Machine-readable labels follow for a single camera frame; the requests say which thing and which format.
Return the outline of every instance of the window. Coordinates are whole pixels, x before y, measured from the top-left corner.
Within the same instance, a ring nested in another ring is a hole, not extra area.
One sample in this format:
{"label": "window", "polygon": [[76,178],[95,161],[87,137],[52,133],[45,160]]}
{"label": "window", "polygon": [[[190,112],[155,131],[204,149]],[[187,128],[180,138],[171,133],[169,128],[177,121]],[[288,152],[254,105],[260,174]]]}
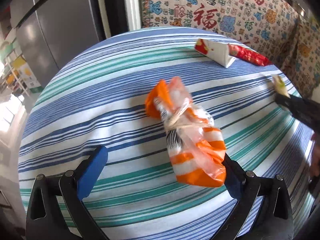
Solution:
{"label": "window", "polygon": [[2,117],[0,118],[0,131],[7,132],[12,123],[14,115],[17,113],[23,100],[23,95],[20,95],[19,97],[11,95],[11,98],[8,102],[0,104],[0,113],[2,114]]}

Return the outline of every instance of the hand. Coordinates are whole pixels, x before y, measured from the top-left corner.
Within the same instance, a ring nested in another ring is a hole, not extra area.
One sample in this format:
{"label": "hand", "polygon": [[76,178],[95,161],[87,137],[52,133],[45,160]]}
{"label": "hand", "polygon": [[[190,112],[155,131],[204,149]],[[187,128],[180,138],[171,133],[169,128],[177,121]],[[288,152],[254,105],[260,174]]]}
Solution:
{"label": "hand", "polygon": [[311,166],[310,166],[310,176],[318,177],[320,175],[320,141],[317,140],[320,136],[317,136],[315,133],[311,136],[311,141],[316,141],[312,150],[311,156]]}

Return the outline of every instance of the blue gripper pad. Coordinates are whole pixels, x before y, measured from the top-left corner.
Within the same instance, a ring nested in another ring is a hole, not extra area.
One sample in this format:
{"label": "blue gripper pad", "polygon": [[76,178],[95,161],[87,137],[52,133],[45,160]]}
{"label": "blue gripper pad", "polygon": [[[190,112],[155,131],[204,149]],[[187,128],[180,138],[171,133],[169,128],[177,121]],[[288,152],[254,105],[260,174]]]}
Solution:
{"label": "blue gripper pad", "polygon": [[100,148],[99,152],[96,153],[95,157],[91,160],[89,166],[78,180],[77,196],[80,201],[89,196],[103,167],[106,165],[107,160],[108,151],[107,148],[103,146]]}

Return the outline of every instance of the plastic bag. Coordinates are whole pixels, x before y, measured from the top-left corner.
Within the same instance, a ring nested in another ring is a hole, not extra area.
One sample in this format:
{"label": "plastic bag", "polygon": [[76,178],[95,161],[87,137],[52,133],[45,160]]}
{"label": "plastic bag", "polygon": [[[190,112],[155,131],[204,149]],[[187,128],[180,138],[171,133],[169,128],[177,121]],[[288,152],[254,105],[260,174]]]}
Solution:
{"label": "plastic bag", "polygon": [[229,45],[230,55],[240,58],[242,60],[248,61],[256,66],[267,66],[271,65],[272,62],[268,60],[267,57],[259,54],[258,52],[252,51],[250,49],[238,46],[238,45]]}
{"label": "plastic bag", "polygon": [[147,115],[161,119],[167,149],[177,181],[204,187],[220,187],[226,178],[222,165],[226,146],[220,129],[192,97],[181,79],[167,85],[161,80],[145,101]]}

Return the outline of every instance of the round table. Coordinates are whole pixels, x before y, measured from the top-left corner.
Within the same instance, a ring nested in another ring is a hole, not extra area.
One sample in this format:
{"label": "round table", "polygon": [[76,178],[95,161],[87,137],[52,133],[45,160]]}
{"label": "round table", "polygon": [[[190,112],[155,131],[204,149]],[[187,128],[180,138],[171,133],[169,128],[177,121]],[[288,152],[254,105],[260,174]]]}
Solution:
{"label": "round table", "polygon": [[312,204],[307,191],[312,131],[273,102],[271,75],[280,74],[290,94],[297,91],[274,65],[236,59],[223,68],[193,49],[198,38],[239,44],[192,28],[142,29],[107,39],[60,70],[24,130],[18,169],[25,209],[36,175],[75,169],[90,150],[104,145],[108,162],[84,204],[110,239],[209,239],[235,200],[224,186],[177,183],[163,126],[144,112],[146,95],[158,81],[180,76],[194,102],[221,128],[232,159],[258,176],[284,176],[299,229]]}

